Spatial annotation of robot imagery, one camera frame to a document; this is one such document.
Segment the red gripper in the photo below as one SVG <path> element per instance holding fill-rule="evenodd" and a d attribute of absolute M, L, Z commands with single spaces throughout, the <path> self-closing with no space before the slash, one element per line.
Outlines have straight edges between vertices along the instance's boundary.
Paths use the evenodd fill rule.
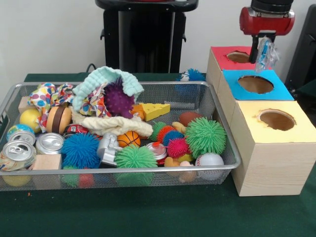
<path fill-rule="evenodd" d="M 287 35 L 292 30 L 294 21 L 293 10 L 286 14 L 268 14 L 255 11 L 251 7 L 243 7 L 239 17 L 240 29 L 245 35 L 253 35 L 249 63 L 256 63 L 259 34 L 272 34 L 270 40 L 275 42 L 276 36 Z"/>

